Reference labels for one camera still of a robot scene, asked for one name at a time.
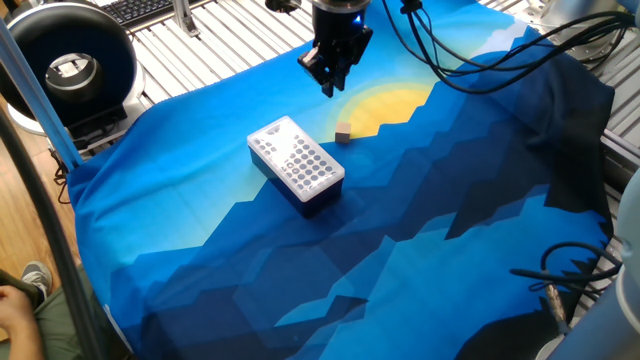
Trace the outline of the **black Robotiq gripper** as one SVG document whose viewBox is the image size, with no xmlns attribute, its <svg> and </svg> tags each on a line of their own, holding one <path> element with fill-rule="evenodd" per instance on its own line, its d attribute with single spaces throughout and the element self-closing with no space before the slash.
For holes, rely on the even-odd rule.
<svg viewBox="0 0 640 360">
<path fill-rule="evenodd" d="M 370 0 L 313 0 L 313 47 L 298 57 L 298 63 L 332 98 L 334 87 L 345 88 L 346 77 L 357 64 L 373 35 L 365 25 Z M 334 85 L 325 61 L 335 64 Z"/>
</svg>

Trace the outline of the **person's left hand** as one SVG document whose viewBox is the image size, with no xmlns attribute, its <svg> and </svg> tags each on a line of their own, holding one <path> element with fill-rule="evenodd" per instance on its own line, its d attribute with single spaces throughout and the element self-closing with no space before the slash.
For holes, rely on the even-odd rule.
<svg viewBox="0 0 640 360">
<path fill-rule="evenodd" d="M 30 300 L 12 286 L 1 287 L 1 328 L 13 336 L 35 324 Z"/>
</svg>

